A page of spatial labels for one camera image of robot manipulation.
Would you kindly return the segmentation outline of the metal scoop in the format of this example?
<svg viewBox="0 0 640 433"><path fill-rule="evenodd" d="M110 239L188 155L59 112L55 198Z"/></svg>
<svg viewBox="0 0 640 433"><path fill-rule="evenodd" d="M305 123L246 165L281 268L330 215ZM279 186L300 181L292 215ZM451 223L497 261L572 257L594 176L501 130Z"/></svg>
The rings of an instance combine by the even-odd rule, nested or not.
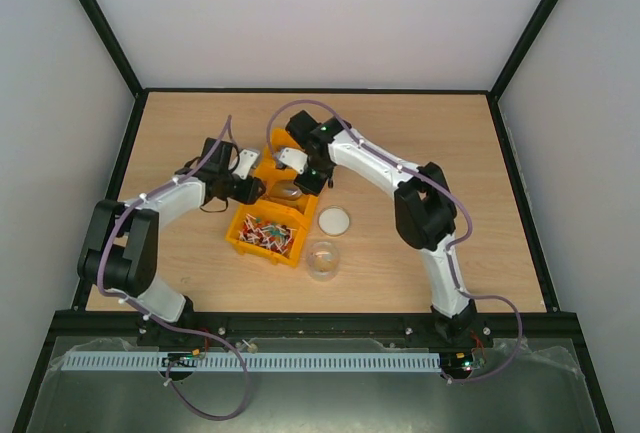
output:
<svg viewBox="0 0 640 433"><path fill-rule="evenodd" d="M280 180L270 190L270 196L277 200L293 202L303 196L302 190L291 180Z"/></svg>

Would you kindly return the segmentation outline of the yellow bin with lollipops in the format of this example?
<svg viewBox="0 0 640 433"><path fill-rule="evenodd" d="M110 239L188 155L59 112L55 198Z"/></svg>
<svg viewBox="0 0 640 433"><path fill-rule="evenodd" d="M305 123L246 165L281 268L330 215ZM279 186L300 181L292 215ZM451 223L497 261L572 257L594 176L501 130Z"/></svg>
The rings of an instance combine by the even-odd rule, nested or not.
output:
<svg viewBox="0 0 640 433"><path fill-rule="evenodd" d="M297 267L312 218L296 208L265 200L240 205L225 240L238 254L250 254L273 264Z"/></svg>

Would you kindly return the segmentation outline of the yellow bin with star candies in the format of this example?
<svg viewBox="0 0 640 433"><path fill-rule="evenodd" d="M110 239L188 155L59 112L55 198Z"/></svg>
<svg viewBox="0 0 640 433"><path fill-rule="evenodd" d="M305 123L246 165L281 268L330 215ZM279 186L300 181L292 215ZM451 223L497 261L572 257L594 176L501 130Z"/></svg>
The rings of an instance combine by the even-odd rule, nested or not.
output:
<svg viewBox="0 0 640 433"><path fill-rule="evenodd" d="M284 148L300 150L300 145L283 129L274 128L271 131L271 146L263 148L261 161L254 170L254 175L260 178L265 185L270 187L278 181L292 181L297 172L291 168L279 169L277 167L277 155Z"/></svg>

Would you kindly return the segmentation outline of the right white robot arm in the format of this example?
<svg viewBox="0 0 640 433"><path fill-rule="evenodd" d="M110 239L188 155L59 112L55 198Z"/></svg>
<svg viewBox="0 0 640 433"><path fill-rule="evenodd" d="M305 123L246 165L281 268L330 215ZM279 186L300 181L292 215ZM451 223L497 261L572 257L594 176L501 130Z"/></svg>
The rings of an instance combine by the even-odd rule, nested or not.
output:
<svg viewBox="0 0 640 433"><path fill-rule="evenodd" d="M395 228L416 249L431 286L435 330L445 343L460 343L471 332L477 309L464 285L455 251L455 204L442 169L407 162L369 142L348 123L332 118L320 123L302 110L290 118L286 132L297 143L294 158L278 161L297 172L294 183L317 196L333 181L334 168L357 173L386 193L394 204Z"/></svg>

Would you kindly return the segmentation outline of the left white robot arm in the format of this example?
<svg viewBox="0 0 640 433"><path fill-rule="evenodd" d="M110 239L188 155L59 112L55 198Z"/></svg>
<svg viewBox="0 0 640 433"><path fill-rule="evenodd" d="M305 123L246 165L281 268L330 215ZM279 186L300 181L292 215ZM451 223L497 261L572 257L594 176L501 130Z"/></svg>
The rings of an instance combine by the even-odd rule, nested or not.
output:
<svg viewBox="0 0 640 433"><path fill-rule="evenodd" d="M178 323L191 303L157 273L159 233L213 199L256 203L266 192L263 181L251 174L259 157L256 150L208 138L201 154L164 185L125 202L99 201L79 256L78 276L145 315Z"/></svg>

